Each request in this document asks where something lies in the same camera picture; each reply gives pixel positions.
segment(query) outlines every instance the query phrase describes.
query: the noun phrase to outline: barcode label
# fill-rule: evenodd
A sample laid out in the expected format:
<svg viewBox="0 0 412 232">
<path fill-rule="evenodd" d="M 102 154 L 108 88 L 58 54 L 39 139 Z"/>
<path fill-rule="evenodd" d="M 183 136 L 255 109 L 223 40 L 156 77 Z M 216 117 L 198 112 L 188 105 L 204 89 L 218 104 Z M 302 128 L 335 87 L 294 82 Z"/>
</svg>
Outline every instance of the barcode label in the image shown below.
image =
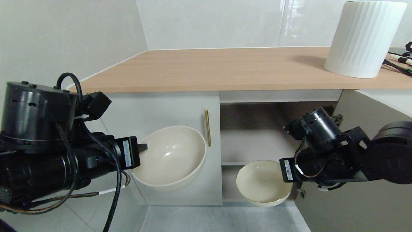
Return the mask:
<svg viewBox="0 0 412 232">
<path fill-rule="evenodd" d="M 129 150 L 128 141 L 123 141 L 123 151 L 124 151 L 124 162 L 126 163 L 126 167 L 131 167 L 131 158 L 130 158 L 130 150 Z"/>
<path fill-rule="evenodd" d="M 286 175 L 288 176 L 288 180 L 289 181 L 293 180 L 292 171 L 290 170 L 290 166 L 289 166 L 289 160 L 285 160 L 285 169 L 286 169 Z"/>
</svg>

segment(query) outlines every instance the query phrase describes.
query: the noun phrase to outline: cabinet handle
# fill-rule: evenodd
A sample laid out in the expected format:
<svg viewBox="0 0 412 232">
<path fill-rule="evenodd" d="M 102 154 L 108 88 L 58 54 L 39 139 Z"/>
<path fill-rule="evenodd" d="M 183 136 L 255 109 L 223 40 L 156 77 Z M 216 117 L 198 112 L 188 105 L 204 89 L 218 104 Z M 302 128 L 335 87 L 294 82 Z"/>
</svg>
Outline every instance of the cabinet handle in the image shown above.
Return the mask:
<svg viewBox="0 0 412 232">
<path fill-rule="evenodd" d="M 211 147 L 212 140 L 210 138 L 209 110 L 207 109 L 205 109 L 205 120 L 206 120 L 207 145 Z"/>
</svg>

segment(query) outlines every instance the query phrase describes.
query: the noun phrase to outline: ribbed white container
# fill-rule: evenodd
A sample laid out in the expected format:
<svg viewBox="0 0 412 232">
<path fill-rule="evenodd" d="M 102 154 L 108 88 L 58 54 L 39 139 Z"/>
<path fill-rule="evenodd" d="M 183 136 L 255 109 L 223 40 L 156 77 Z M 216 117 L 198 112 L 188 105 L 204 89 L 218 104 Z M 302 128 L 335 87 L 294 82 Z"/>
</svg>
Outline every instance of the ribbed white container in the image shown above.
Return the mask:
<svg viewBox="0 0 412 232">
<path fill-rule="evenodd" d="M 346 2 L 325 69 L 344 76 L 376 77 L 406 6 L 405 2 Z"/>
</svg>

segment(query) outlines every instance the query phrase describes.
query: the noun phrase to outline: white bowl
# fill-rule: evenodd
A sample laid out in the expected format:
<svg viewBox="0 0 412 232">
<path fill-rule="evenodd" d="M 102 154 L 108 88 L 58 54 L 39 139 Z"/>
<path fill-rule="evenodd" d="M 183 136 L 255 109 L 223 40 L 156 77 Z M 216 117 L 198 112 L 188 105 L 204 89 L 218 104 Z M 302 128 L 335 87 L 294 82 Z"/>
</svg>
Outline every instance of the white bowl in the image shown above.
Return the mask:
<svg viewBox="0 0 412 232">
<path fill-rule="evenodd" d="M 258 160 L 242 167 L 236 176 L 240 193 L 257 206 L 275 206 L 284 202 L 292 183 L 283 182 L 281 166 L 270 160 Z"/>
<path fill-rule="evenodd" d="M 149 188 L 169 192 L 182 189 L 201 172 L 206 158 L 206 141 L 187 126 L 160 129 L 145 138 L 147 150 L 140 153 L 140 166 L 133 169 L 136 180 Z"/>
</svg>

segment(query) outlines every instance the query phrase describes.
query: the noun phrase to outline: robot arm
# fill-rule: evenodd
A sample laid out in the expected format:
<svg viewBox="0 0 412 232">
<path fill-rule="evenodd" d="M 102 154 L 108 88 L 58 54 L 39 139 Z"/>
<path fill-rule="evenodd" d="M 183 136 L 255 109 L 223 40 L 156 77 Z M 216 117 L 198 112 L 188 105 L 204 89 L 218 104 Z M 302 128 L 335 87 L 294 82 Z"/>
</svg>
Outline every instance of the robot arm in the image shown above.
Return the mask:
<svg viewBox="0 0 412 232">
<path fill-rule="evenodd" d="M 319 108 L 284 129 L 302 141 L 294 158 L 280 160 L 285 182 L 326 187 L 381 179 L 412 183 L 412 122 L 390 123 L 370 140 L 360 127 L 341 132 Z"/>
<path fill-rule="evenodd" d="M 61 89 L 67 76 L 74 80 L 78 94 Z M 139 166 L 139 152 L 147 149 L 135 136 L 115 139 L 87 129 L 84 122 L 100 118 L 110 103 L 102 92 L 83 96 L 71 73 L 62 74 L 53 88 L 27 81 L 8 82 L 0 130 L 0 211 L 46 213 L 67 198 L 91 196 L 71 193 L 116 171 L 115 197 L 104 229 L 108 231 L 122 173 L 130 180 L 123 170 Z M 64 198 L 33 202 L 65 189 L 69 193 Z M 52 206 L 31 210 L 58 200 Z"/>
</svg>

